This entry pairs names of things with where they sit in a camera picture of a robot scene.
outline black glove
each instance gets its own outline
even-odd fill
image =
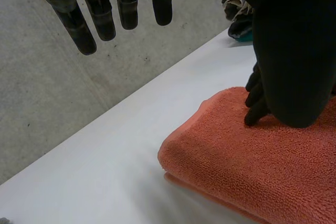
[[[256,63],[253,67],[253,73],[251,74],[245,88],[249,92],[245,104],[248,108],[250,108],[245,116],[245,124],[252,126],[270,113],[264,96],[264,89],[261,82],[258,63]]]

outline white table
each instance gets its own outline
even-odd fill
[[[224,31],[0,186],[14,224],[254,223],[163,179],[163,140],[216,92],[245,85],[252,46]]]

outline towel fold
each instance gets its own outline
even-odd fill
[[[316,123],[244,125],[244,88],[204,101],[162,144],[165,177],[264,224],[336,223],[336,99]]]

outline orange towel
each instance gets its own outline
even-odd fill
[[[336,223],[336,99],[307,129],[244,126],[244,88],[204,101],[162,144],[166,179],[260,223]]]

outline black cloth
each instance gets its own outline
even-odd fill
[[[269,110],[286,125],[311,125],[336,81],[336,0],[246,1]]]

